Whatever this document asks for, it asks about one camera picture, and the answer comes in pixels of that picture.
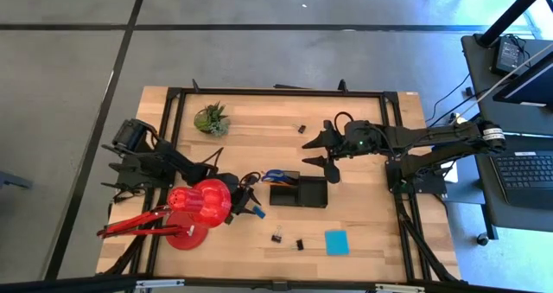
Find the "black aluminium table frame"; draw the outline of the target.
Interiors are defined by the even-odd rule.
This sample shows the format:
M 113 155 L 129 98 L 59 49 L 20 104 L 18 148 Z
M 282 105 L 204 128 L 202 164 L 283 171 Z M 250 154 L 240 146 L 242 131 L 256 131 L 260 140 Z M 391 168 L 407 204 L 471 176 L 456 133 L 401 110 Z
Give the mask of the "black aluminium table frame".
M 207 135 L 194 126 L 194 116 L 220 102 L 230 119 L 226 135 Z M 340 92 L 314 90 L 188 88 L 148 86 L 137 117 L 159 126 L 169 108 L 168 135 L 177 149 L 194 161 L 220 150 L 219 168 L 236 175 L 268 169 L 295 170 L 319 176 L 322 171 L 302 159 L 314 155 L 302 146 L 319 133 L 323 121 L 349 118 L 377 124 L 424 125 L 415 92 Z M 304 124 L 300 134 L 293 124 Z M 359 156 L 338 164 L 341 181 L 328 187 L 326 208 L 274 207 L 270 188 L 259 183 L 257 198 L 263 219 L 240 215 L 211 230 L 190 251 L 173 248 L 165 238 L 145 240 L 138 269 L 154 277 L 184 279 L 186 285 L 239 286 L 268 290 L 365 290 L 373 283 L 405 283 L 423 278 L 415 243 L 399 228 L 387 188 L 385 159 Z M 271 241 L 278 226 L 282 242 Z M 329 256 L 325 232 L 346 231 L 348 255 Z M 301 239 L 304 250 L 289 248 Z

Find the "silver metal bracket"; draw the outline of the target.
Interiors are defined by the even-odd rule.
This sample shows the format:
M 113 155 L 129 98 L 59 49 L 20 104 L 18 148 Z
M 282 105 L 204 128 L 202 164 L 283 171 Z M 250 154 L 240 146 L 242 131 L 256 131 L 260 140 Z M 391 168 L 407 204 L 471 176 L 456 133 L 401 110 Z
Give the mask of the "silver metal bracket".
M 184 279 L 157 279 L 157 280 L 138 280 L 136 289 L 150 290 L 156 288 L 178 287 L 185 285 Z
M 404 284 L 377 283 L 373 293 L 426 293 L 424 287 Z

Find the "blue-handled scissors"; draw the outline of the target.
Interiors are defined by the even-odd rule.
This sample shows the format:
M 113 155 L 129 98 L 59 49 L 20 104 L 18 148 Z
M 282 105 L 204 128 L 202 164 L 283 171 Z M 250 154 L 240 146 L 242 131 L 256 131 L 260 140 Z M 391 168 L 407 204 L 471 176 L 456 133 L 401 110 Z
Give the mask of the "blue-handled scissors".
M 293 174 L 291 171 L 270 169 L 264 173 L 264 175 L 261 177 L 261 181 L 284 181 L 299 183 L 299 177 Z

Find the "black mesh desk organizer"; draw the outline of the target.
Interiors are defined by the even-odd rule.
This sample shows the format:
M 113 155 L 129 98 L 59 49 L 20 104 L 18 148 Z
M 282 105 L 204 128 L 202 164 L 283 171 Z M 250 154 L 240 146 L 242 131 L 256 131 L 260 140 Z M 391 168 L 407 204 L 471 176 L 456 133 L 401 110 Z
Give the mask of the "black mesh desk organizer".
M 279 207 L 326 208 L 328 202 L 327 181 L 321 176 L 301 175 L 297 187 L 270 186 L 270 205 Z

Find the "black stand pole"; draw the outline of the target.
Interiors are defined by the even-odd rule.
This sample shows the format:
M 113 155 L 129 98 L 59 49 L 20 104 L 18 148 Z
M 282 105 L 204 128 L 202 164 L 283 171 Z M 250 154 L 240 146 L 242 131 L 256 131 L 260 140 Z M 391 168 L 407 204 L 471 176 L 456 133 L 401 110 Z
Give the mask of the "black stand pole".
M 536 1 L 516 0 L 483 35 L 475 37 L 476 43 L 483 48 L 490 47 Z

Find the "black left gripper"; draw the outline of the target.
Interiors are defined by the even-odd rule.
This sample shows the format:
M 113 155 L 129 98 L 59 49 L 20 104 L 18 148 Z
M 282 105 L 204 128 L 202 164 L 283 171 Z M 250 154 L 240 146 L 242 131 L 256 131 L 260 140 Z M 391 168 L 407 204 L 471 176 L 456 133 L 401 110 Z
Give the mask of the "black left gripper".
M 254 214 L 255 212 L 245 208 L 249 200 L 253 200 L 257 205 L 262 203 L 254 195 L 253 185 L 259 181 L 259 174 L 247 174 L 238 183 L 237 189 L 232 193 L 232 205 L 235 208 L 235 214 Z

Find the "white sheet of paper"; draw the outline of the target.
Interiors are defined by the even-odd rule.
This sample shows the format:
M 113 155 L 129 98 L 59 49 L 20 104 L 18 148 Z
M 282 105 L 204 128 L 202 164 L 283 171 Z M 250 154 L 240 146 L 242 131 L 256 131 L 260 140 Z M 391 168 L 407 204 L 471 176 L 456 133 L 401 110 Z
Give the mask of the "white sheet of paper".
M 442 165 L 442 168 L 445 169 L 443 174 L 443 179 L 445 182 L 457 183 L 458 182 L 458 172 L 456 161 L 445 162 Z

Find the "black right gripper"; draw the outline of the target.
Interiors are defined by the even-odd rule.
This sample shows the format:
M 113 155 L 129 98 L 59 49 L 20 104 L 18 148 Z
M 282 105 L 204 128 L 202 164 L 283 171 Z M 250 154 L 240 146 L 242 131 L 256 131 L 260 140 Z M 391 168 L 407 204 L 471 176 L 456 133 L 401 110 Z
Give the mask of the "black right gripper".
M 329 148 L 335 145 L 335 128 L 330 120 L 323 121 L 323 131 L 305 143 L 303 149 Z M 378 128 L 368 121 L 355 120 L 345 124 L 344 132 L 337 132 L 337 144 L 333 147 L 335 157 L 354 157 L 379 153 L 384 148 L 384 139 Z M 302 162 L 324 168 L 328 159 L 324 156 L 302 159 Z

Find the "red desk lamp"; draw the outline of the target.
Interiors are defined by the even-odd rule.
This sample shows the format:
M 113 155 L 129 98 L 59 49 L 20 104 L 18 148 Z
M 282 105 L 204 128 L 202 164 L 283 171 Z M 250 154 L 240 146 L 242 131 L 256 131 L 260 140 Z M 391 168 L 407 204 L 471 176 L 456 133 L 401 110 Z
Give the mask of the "red desk lamp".
M 97 232 L 102 238 L 118 235 L 157 235 L 178 250 L 200 246 L 208 231 L 225 222 L 230 214 L 230 190 L 218 179 L 206 179 L 194 186 L 174 188 L 166 202 L 148 212 L 117 222 Z

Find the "small potted succulent plant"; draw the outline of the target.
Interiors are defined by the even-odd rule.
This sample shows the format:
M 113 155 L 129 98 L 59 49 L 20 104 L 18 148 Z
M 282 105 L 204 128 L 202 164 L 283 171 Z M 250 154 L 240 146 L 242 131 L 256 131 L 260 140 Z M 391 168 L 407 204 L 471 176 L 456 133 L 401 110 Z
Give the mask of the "small potted succulent plant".
M 197 130 L 215 137 L 226 135 L 230 128 L 230 119 L 223 112 L 226 106 L 217 102 L 206 105 L 194 116 L 194 126 Z

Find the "blue sticky note pad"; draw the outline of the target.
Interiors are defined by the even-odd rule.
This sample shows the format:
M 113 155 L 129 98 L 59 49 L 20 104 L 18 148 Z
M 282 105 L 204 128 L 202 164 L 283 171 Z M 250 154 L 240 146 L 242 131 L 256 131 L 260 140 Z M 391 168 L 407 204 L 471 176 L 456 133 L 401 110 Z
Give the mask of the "blue sticky note pad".
M 326 252 L 329 256 L 343 256 L 350 253 L 346 231 L 325 232 Z

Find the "black laptop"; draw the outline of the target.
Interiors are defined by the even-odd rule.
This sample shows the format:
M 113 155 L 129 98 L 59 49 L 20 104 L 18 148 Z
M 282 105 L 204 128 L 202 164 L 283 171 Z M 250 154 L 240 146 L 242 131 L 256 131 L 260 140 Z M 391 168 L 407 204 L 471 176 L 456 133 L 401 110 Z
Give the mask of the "black laptop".
M 553 210 L 553 151 L 506 152 L 491 162 L 510 205 Z

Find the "black side desk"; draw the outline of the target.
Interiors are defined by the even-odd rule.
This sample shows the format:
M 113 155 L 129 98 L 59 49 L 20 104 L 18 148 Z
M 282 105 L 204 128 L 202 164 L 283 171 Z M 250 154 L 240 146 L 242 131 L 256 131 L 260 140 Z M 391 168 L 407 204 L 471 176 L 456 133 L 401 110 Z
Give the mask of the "black side desk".
M 490 72 L 494 51 L 481 47 L 472 35 L 461 38 L 474 90 L 493 86 L 501 77 Z M 553 113 L 543 108 L 515 105 L 493 100 L 491 95 L 478 103 L 479 116 L 498 124 L 507 133 L 508 150 L 553 151 Z M 483 214 L 492 226 L 553 232 L 553 210 L 515 207 L 505 199 L 492 160 L 476 156 L 476 165 L 483 182 L 485 206 Z

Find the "black computer monitor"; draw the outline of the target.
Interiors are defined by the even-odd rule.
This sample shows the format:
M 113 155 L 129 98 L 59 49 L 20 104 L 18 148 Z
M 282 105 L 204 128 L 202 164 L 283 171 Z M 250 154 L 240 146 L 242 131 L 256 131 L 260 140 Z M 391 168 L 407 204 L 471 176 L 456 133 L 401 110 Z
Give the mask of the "black computer monitor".
M 553 112 L 553 51 L 493 95 L 495 101 L 543 107 Z

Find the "black power adapter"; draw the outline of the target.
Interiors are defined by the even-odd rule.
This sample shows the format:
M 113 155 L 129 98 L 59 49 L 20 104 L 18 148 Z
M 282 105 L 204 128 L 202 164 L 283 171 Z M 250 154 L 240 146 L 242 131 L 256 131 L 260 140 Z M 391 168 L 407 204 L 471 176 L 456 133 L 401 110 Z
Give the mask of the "black power adapter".
M 526 40 L 508 34 L 500 37 L 490 70 L 498 75 L 506 75 L 524 62 Z

